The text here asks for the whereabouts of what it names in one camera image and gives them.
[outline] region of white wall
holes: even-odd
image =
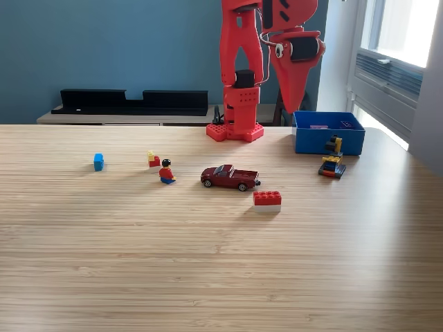
[[[347,80],[358,9],[357,0],[329,0],[326,53],[320,74],[317,111],[346,111]]]
[[[409,151],[443,175],[443,1],[437,14],[428,66],[410,139]]]

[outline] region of blue pants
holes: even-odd
[[[166,183],[167,185],[175,182],[175,180],[172,180],[171,178],[160,178],[160,181]]]

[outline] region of yellow lego piece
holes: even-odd
[[[322,158],[322,162],[323,163],[326,163],[327,161],[331,161],[333,163],[337,163],[337,165],[341,165],[341,163],[343,162],[343,157],[329,156],[329,157],[323,157]]]
[[[155,155],[153,151],[147,152],[147,161],[155,161]]]
[[[343,140],[341,138],[336,138],[336,140],[335,140],[335,152],[336,153],[340,153],[342,142],[343,142]]]

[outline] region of red robot arm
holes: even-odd
[[[285,108],[293,113],[305,94],[309,70],[325,52],[325,45],[318,38],[320,32],[304,31],[301,26],[314,15],[318,0],[221,0],[221,3],[220,64],[225,124],[210,124],[206,133],[218,141],[252,142],[264,133],[263,127],[256,123],[260,85],[265,82],[260,41],[269,47]],[[262,18],[260,36],[256,11]],[[241,26],[237,25],[238,18],[242,19]],[[249,61],[247,71],[235,71],[240,47]]]

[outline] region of blue plastic box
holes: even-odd
[[[311,126],[327,126],[327,129],[312,129]],[[365,129],[352,113],[297,111],[293,114],[292,127],[297,154],[328,154],[326,142],[337,135],[343,139],[341,151],[344,155],[361,155]]]

